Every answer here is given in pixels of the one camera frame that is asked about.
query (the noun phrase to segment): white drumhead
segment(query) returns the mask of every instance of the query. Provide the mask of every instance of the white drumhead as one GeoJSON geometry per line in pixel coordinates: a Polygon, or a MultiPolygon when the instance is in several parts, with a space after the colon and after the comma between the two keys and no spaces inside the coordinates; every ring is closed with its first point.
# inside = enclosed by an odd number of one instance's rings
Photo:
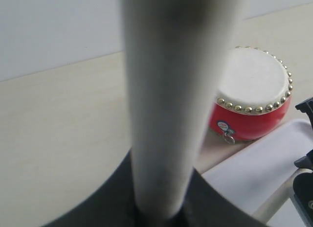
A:
{"type": "Polygon", "coordinates": [[[227,60],[217,98],[233,106],[263,107],[280,101],[289,88],[287,70],[272,55],[252,48],[235,48],[227,60]]]}

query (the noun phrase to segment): drum ring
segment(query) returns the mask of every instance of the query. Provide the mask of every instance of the drum ring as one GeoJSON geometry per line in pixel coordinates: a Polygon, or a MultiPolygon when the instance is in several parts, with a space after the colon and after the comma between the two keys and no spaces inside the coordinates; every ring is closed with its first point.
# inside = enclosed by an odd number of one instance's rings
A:
{"type": "Polygon", "coordinates": [[[228,144],[235,144],[235,139],[231,136],[231,132],[226,131],[223,133],[223,139],[226,141],[228,144]]]}

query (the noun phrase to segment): table surface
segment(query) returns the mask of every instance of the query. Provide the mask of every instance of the table surface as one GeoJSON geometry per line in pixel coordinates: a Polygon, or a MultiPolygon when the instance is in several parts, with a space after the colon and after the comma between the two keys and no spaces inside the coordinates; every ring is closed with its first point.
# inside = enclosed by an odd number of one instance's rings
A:
{"type": "MultiPolygon", "coordinates": [[[[313,4],[242,21],[241,46],[283,59],[294,79],[283,122],[313,95],[313,4]]],[[[114,171],[130,142],[123,54],[0,82],[0,226],[35,227],[79,204],[114,171]]],[[[207,133],[204,172],[248,143],[207,133]]]]}

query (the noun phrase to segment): drum body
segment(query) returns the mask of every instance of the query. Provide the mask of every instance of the drum body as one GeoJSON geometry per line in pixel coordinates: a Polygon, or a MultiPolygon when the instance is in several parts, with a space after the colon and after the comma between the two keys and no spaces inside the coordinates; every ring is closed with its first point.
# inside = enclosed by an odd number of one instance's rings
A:
{"type": "Polygon", "coordinates": [[[291,73],[282,60],[258,48],[236,48],[217,91],[209,126],[228,143],[260,138],[284,117],[292,90],[291,73]]]}

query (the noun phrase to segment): cylindrical post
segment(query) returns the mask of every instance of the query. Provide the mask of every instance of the cylindrical post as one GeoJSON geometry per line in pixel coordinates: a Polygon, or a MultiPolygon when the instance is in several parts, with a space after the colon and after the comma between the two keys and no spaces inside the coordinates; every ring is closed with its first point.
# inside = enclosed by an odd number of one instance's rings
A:
{"type": "Polygon", "coordinates": [[[135,201],[180,210],[242,0],[122,0],[135,201]]]}

